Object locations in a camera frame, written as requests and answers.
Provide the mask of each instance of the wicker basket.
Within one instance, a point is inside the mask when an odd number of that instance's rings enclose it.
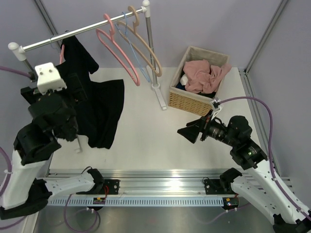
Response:
[[[223,64],[229,61],[229,55],[189,46],[177,68],[177,71],[170,85],[170,99],[169,99],[170,107],[178,108],[200,116],[205,116],[209,112],[209,110],[211,109],[211,105],[209,104],[211,98],[200,96],[176,88],[176,85],[180,81],[181,78],[180,75],[183,71],[185,62],[203,59],[207,60],[211,65],[221,67]],[[224,79],[220,82],[218,89],[221,88]]]

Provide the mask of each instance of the grey wall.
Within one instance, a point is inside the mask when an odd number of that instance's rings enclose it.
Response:
[[[49,38],[49,33],[31,0],[0,1],[0,66],[7,66],[21,71],[28,71],[22,62],[8,50],[8,43],[15,41],[27,45]],[[48,61],[57,61],[57,51],[50,46],[30,51],[30,63],[38,65]],[[28,114],[28,103],[19,94],[22,87],[29,85],[26,77],[0,71],[0,146],[11,156],[13,141],[19,129],[31,122]],[[0,182],[4,178],[6,164],[0,156]],[[12,221],[0,221],[5,226]],[[4,233],[18,231],[19,226]]]
[[[281,174],[291,177],[296,194],[309,206],[310,9],[310,0],[289,2],[250,72],[255,95],[272,108],[273,150]],[[263,115],[268,127],[267,115]]]
[[[45,0],[59,32],[74,30],[136,8],[142,0]],[[231,55],[233,66],[245,67],[280,0],[151,0],[154,46],[162,66],[176,67],[187,46]],[[139,33],[146,38],[145,19]],[[94,31],[78,36],[101,67],[117,67]],[[129,51],[128,45],[122,48]]]

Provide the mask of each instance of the beige hanger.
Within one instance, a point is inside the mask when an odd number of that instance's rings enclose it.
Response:
[[[152,69],[152,71],[155,72],[155,75],[157,77],[161,77],[162,76],[162,66],[158,60],[158,58],[156,57],[155,53],[152,51],[152,49],[149,47],[149,45],[146,43],[146,41],[144,41],[144,39],[136,32],[136,27],[139,25],[139,17],[138,14],[135,10],[135,8],[133,6],[129,6],[128,10],[133,12],[134,16],[135,16],[135,21],[133,22],[133,28],[127,26],[127,29],[134,34],[134,36],[136,36],[138,38],[138,40],[141,41],[141,43],[144,45],[144,47],[146,47],[146,49],[149,51],[150,55],[154,58],[155,63],[159,69],[159,71],[156,70],[156,67],[154,67],[150,60],[148,58],[146,58],[146,56],[132,43],[133,48],[139,53],[139,55],[145,60],[145,62],[148,64],[148,66],[150,66],[150,68]],[[122,22],[122,21],[118,21],[117,25],[123,25],[124,27],[126,26],[126,23]],[[126,38],[126,36],[120,32],[122,38],[127,42],[130,43],[128,41],[128,39]]]

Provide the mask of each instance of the pink towel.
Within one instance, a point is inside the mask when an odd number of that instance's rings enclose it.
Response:
[[[186,62],[184,73],[188,77],[188,83],[185,88],[195,94],[210,94],[218,90],[221,80],[230,70],[230,64],[218,67],[210,66],[207,60]]]

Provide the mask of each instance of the white table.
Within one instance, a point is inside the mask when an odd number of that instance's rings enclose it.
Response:
[[[168,103],[169,85],[176,68],[164,68],[159,78],[161,91]],[[214,139],[190,143],[177,130],[199,116],[168,107],[162,111],[154,91],[142,75],[136,87],[122,68],[100,68],[91,79],[103,82],[124,79],[124,109],[111,149],[90,148],[86,136],[79,136],[82,152],[75,153],[73,143],[61,141],[62,148],[52,157],[50,172],[78,173],[85,167],[118,171],[209,170],[239,168],[229,154],[231,148]],[[219,98],[245,96],[236,67],[226,75]],[[227,124],[234,115],[243,115],[253,129],[252,139],[259,144],[258,135],[247,100],[225,103],[218,117]]]

